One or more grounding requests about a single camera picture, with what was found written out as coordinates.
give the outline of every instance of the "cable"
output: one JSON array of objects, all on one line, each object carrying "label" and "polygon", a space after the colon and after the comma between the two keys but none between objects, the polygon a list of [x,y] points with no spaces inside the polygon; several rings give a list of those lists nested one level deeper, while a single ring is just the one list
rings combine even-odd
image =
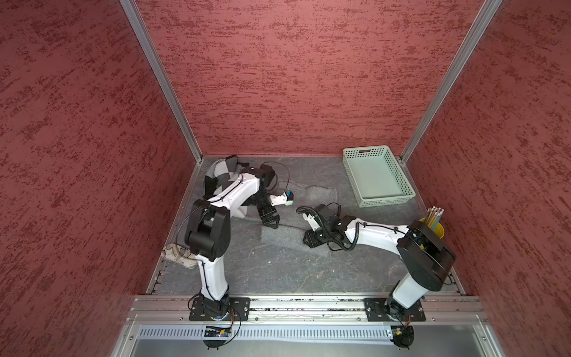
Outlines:
[{"label": "cable", "polygon": [[184,222],[186,222],[186,220],[187,220],[194,212],[198,211],[200,208],[202,208],[202,207],[204,207],[204,206],[207,206],[207,205],[210,204],[210,203],[214,203],[214,202],[218,202],[218,201],[223,200],[227,195],[230,194],[230,192],[234,191],[234,189],[235,189],[236,187],[240,186],[240,184],[241,184],[243,181],[244,181],[244,174],[240,174],[240,182],[239,182],[236,186],[234,186],[232,189],[230,189],[230,191],[226,192],[225,195],[223,195],[222,197],[220,197],[220,198],[217,199],[216,201],[208,201],[208,200],[207,200],[205,204],[201,204],[201,205],[198,206],[197,208],[193,209],[193,210],[184,218],[184,220],[182,221],[182,223],[180,224],[180,226],[176,229],[175,237],[178,236],[178,234],[179,234],[179,232],[180,232],[180,229],[182,228]]},{"label": "cable", "polygon": [[450,275],[448,275],[448,279],[450,279],[450,284],[446,284],[445,282],[442,282],[442,284],[444,285],[454,285],[454,281],[452,280],[452,277]]},{"label": "cable", "polygon": [[326,224],[323,222],[321,215],[318,214],[313,208],[311,207],[307,207],[307,206],[301,206],[298,207],[296,210],[296,213],[305,213],[305,214],[311,214],[311,216],[313,217],[313,219],[315,221],[317,221],[317,223],[319,224],[319,226],[321,227],[321,231],[319,233],[323,234],[325,236],[325,239],[327,241],[327,247],[329,247],[329,250],[331,251],[339,251],[339,250],[334,250],[333,248],[331,248],[331,246],[329,245],[329,243],[335,243],[339,246],[339,248],[341,248],[344,251],[352,251],[355,246],[357,245],[357,240],[359,238],[359,228],[358,228],[358,223],[355,224],[356,231],[355,231],[355,239],[353,240],[353,242],[351,243],[351,245],[349,247],[347,247],[343,241],[341,240],[341,234],[339,232],[331,232],[331,234],[329,233],[329,231],[327,231],[327,229],[325,229]]},{"label": "cable", "polygon": [[380,225],[380,224],[368,224],[367,222],[360,222],[360,223],[363,225],[363,227],[381,227],[381,228],[386,228],[386,229],[388,229],[388,230],[391,230],[391,231],[393,231],[393,232],[395,232],[395,233],[398,232],[398,233],[406,234],[405,232],[398,230],[396,227],[390,228],[390,227],[387,227],[387,226],[382,226],[382,225]]},{"label": "cable", "polygon": [[329,207],[332,204],[336,204],[337,205],[337,217],[339,217],[341,215],[341,205],[338,204],[337,202],[331,202],[330,204],[328,204],[326,207]]},{"label": "cable", "polygon": [[224,342],[224,344],[221,345],[220,347],[225,346],[225,345],[229,344],[230,342],[232,342],[234,337],[238,336],[238,334],[240,333],[240,328],[242,327],[242,315],[240,315],[240,312],[238,310],[235,310],[235,311],[238,314],[238,317],[240,318],[240,325],[238,325],[238,331],[236,331],[234,336],[232,336],[232,338],[229,339],[228,341]]},{"label": "cable", "polygon": [[278,165],[282,165],[283,167],[285,167],[285,169],[287,170],[287,182],[285,183],[285,188],[284,188],[284,192],[285,192],[287,190],[287,186],[289,185],[289,167],[287,167],[286,165],[282,164],[281,162],[277,162],[277,161],[265,161],[262,163],[262,165],[265,163],[277,163]]}]

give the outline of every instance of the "mint green basket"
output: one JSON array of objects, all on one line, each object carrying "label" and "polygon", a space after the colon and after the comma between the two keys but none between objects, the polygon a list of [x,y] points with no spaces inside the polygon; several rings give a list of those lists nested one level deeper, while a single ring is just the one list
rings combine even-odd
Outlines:
[{"label": "mint green basket", "polygon": [[416,195],[386,145],[343,149],[343,165],[359,207],[405,203]]}]

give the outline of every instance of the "metal panel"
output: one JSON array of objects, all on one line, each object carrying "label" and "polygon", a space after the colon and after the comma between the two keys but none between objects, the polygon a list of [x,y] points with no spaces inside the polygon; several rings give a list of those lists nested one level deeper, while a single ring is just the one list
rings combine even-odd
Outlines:
[{"label": "metal panel", "polygon": [[[184,325],[142,325],[138,339],[147,340],[226,340],[227,338],[203,337],[203,324]],[[390,327],[377,326],[332,326],[332,325],[244,325],[237,333],[235,340],[274,340],[304,341],[324,343],[372,343],[392,344]]]},{"label": "metal panel", "polygon": [[502,0],[486,0],[482,5],[482,8],[476,15],[470,30],[466,34],[464,41],[460,45],[458,52],[454,56],[450,67],[448,67],[448,71],[444,75],[440,86],[436,90],[434,94],[434,98],[428,105],[428,108],[424,112],[423,117],[420,119],[419,125],[416,127],[415,132],[412,134],[410,140],[407,143],[407,146],[404,148],[403,153],[401,154],[401,158],[404,163],[408,161],[411,157],[412,152],[415,150],[416,146],[420,142],[420,138],[422,138],[424,132],[426,131],[428,125],[434,118],[436,111],[446,98],[448,91],[452,88],[452,85],[456,81],[456,78],[460,74],[460,71],[468,61],[468,58],[472,54],[472,51],[478,44],[478,41],[484,34],[484,31],[488,27],[492,17],[496,13],[498,7],[500,7]]},{"label": "metal panel", "polygon": [[179,123],[180,129],[182,130],[184,138],[186,139],[196,162],[201,162],[202,152],[198,147],[198,142],[192,133],[190,124],[188,124],[186,115],[184,114],[182,106],[176,97],[176,93],[172,88],[172,84],[168,79],[167,73],[164,70],[163,63],[160,61],[159,54],[156,52],[155,46],[152,44],[151,37],[148,34],[147,27],[144,25],[143,18],[141,17],[135,0],[119,1],[123,6],[125,14],[127,14],[131,27],[133,28],[133,31],[135,31],[135,35],[143,48],[145,56],[147,56],[147,60],[151,65],[152,71],[155,73],[156,79],[163,90],[164,96],[167,98],[167,102],[171,107],[172,113],[175,115],[176,121]]},{"label": "metal panel", "polygon": [[[250,295],[250,315],[244,324],[371,324],[363,298],[387,294]],[[201,324],[188,321],[191,295],[139,295],[128,321],[137,324]],[[487,324],[477,296],[427,295],[422,301],[426,322],[413,324]]]}]

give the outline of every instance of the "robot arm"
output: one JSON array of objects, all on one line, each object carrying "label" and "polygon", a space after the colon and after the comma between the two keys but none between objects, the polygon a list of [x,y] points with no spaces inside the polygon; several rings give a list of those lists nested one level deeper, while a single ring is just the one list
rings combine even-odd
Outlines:
[{"label": "robot arm", "polygon": [[224,277],[224,253],[230,245],[230,217],[245,203],[255,204],[262,224],[277,228],[280,216],[274,206],[292,204],[293,193],[270,196],[266,187],[275,172],[271,166],[247,167],[238,179],[211,198],[200,198],[192,205],[177,236],[176,244],[190,250],[199,261],[202,289],[200,298],[205,314],[213,319],[227,315],[228,283]]},{"label": "robot arm", "polygon": [[298,208],[298,213],[311,226],[304,243],[310,247],[336,243],[342,250],[353,250],[357,244],[377,247],[398,255],[408,274],[398,282],[385,303],[385,311],[393,320],[407,320],[411,307],[427,291],[440,291],[456,255],[423,222],[410,226],[390,226],[345,216],[339,219],[327,206]]}]

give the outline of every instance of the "wire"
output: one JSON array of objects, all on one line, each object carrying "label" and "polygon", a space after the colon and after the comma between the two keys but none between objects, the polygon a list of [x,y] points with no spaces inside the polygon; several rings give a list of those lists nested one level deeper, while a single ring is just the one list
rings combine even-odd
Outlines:
[{"label": "wire", "polygon": [[[284,192],[285,192],[287,190],[287,186],[289,185],[289,167],[287,167],[286,165],[282,164],[281,162],[277,162],[277,161],[265,161],[262,163],[262,165],[265,163],[277,163],[278,165],[282,165],[283,167],[285,167],[285,169],[287,170],[287,182],[285,183],[285,188],[284,188]],[[277,179],[277,174],[276,174],[276,185],[274,185],[274,187],[272,187],[270,189],[270,191],[273,190],[277,185],[278,185],[278,179]]]},{"label": "wire", "polygon": [[188,310],[190,311],[190,301],[194,300],[194,298],[196,298],[198,295],[200,295],[199,292],[197,292],[196,294],[194,294],[194,296],[192,298],[190,298],[188,300],[188,302],[186,303],[186,306],[188,306]]},{"label": "wire", "polygon": [[234,336],[232,336],[231,339],[229,339],[228,341],[224,342],[222,345],[218,346],[218,347],[222,347],[225,346],[227,344],[229,344],[230,342],[232,342],[232,340],[234,339],[234,337],[238,336],[238,334],[240,333],[240,328],[242,327],[242,315],[240,315],[240,312],[238,310],[234,310],[234,308],[232,308],[232,316],[234,316],[234,311],[236,311],[236,313],[238,314],[238,317],[240,318],[240,325],[238,325],[238,331],[236,331],[236,333],[234,334]]},{"label": "wire", "polygon": [[[404,333],[404,330],[407,328],[408,324],[410,324],[410,322],[411,322],[411,317],[410,317],[410,316],[408,317],[408,322],[407,322],[407,325],[406,325],[406,326],[403,325],[403,322],[402,322],[399,318],[397,318],[397,320],[400,322],[400,325],[403,327],[402,333]],[[407,334],[407,337],[408,337],[408,346],[407,346],[407,349],[410,351],[410,350],[411,350],[410,346],[412,345],[411,335],[410,335],[410,334]]]},{"label": "wire", "polygon": [[244,174],[240,174],[240,182],[234,186],[232,189],[230,189],[230,191],[226,192],[226,194],[224,194],[222,197],[220,197],[219,199],[217,199],[216,201],[209,201],[207,200],[205,204],[201,204],[200,206],[198,206],[197,208],[193,209],[182,221],[182,223],[180,224],[180,226],[176,229],[176,233],[175,233],[175,237],[178,236],[180,229],[182,228],[183,224],[186,222],[186,220],[196,211],[198,211],[200,208],[207,206],[210,203],[214,203],[214,202],[218,202],[223,200],[227,195],[230,194],[230,192],[234,191],[234,189],[238,186],[240,186],[240,184],[244,181]]},{"label": "wire", "polygon": [[446,284],[445,282],[442,282],[442,284],[444,285],[454,285],[454,281],[452,280],[452,277],[450,275],[448,275],[448,279],[450,279],[450,284]]},{"label": "wire", "polygon": [[395,233],[398,232],[398,233],[406,234],[405,232],[398,230],[397,227],[392,227],[392,228],[390,228],[390,227],[387,227],[387,226],[382,226],[382,225],[380,225],[380,224],[368,224],[367,222],[359,222],[359,223],[361,223],[361,224],[363,225],[363,227],[381,227],[381,228],[386,228],[386,229],[388,229],[388,230],[391,230],[391,231],[393,231],[393,232],[395,232]]},{"label": "wire", "polygon": [[343,243],[343,241],[341,240],[341,234],[339,232],[331,232],[331,234],[330,234],[329,231],[327,231],[327,229],[325,229],[326,224],[323,222],[321,215],[318,214],[313,208],[307,207],[307,206],[301,206],[301,207],[298,207],[295,211],[296,211],[296,213],[311,214],[313,219],[315,221],[317,221],[317,223],[321,227],[321,231],[319,233],[323,234],[325,236],[325,239],[327,240],[327,247],[329,248],[329,250],[331,250],[333,252],[339,251],[339,250],[334,250],[333,248],[331,248],[331,246],[329,245],[329,243],[331,243],[331,242],[337,244],[339,246],[339,248],[341,248],[341,250],[344,250],[344,251],[352,251],[355,248],[355,246],[357,245],[357,240],[359,238],[359,227],[358,227],[359,223],[358,222],[355,224],[355,227],[356,227],[355,239],[353,239],[353,242],[351,243],[351,245],[349,247],[347,247]]},{"label": "wire", "polygon": [[339,217],[341,215],[341,205],[338,204],[337,202],[331,202],[330,204],[327,205],[327,207],[329,207],[332,204],[336,204],[337,205],[337,217]]}]

